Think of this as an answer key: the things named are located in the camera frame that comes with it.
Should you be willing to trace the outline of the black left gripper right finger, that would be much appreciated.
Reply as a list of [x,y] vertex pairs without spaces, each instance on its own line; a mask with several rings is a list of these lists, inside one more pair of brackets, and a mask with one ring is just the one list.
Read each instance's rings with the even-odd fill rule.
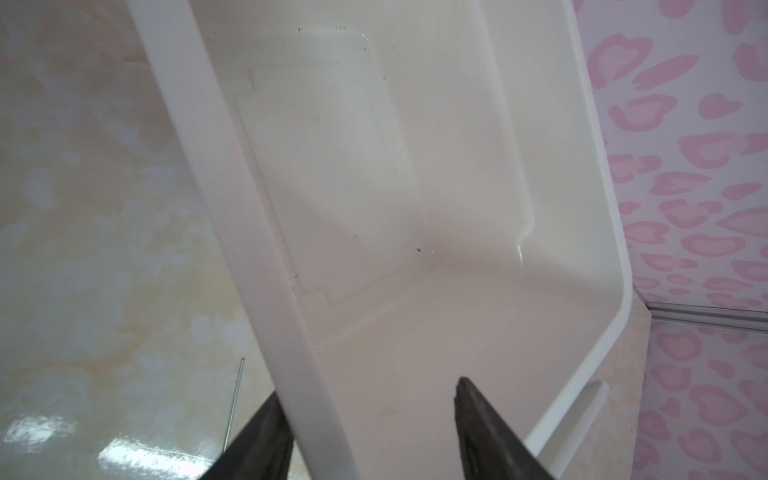
[[456,385],[454,417],[465,479],[553,480],[467,377]]

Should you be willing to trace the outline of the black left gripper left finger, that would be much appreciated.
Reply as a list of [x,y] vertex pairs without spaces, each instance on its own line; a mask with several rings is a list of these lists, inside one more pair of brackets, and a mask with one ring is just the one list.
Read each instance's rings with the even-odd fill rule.
[[294,435],[273,392],[200,480],[287,480]]

